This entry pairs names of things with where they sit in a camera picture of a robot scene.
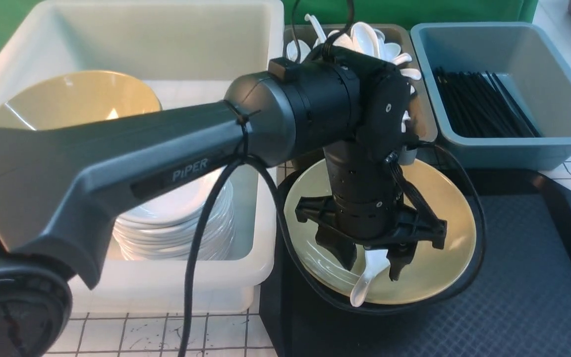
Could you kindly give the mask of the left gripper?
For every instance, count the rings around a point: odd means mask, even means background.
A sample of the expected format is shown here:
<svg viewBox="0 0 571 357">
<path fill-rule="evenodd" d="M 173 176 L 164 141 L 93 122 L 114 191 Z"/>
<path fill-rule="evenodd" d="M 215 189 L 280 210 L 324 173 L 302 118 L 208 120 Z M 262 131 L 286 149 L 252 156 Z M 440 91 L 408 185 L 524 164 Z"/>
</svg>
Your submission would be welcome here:
<svg viewBox="0 0 571 357">
<path fill-rule="evenodd" d="M 360 144 L 324 147 L 330 196 L 301 197 L 295 206 L 299 222 L 318 224 L 316 243 L 343 269 L 356 262 L 355 244 L 389 247 L 389 277 L 397 282 L 414 259 L 417 242 L 443 249 L 446 221 L 438 219 L 414 185 L 403 176 L 400 151 L 372 160 Z"/>
</svg>

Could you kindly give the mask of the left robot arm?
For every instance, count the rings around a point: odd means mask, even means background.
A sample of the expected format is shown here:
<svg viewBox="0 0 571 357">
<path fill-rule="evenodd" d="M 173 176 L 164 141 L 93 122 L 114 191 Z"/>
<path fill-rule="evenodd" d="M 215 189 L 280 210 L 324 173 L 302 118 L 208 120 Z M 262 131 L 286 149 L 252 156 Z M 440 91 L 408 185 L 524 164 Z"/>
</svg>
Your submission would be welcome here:
<svg viewBox="0 0 571 357">
<path fill-rule="evenodd" d="M 302 219 L 347 264 L 347 244 L 386 249 L 391 280 L 419 241 L 443 249 L 446 221 L 403 177 L 410 84 L 383 59 L 324 44 L 303 63 L 272 59 L 236 79 L 223 100 L 34 131 L 0 128 L 0 357 L 40 357 L 70 318 L 68 280 L 93 289 L 117 217 L 224 167 L 267 168 L 325 148 L 333 195 L 301 200 Z"/>
</svg>

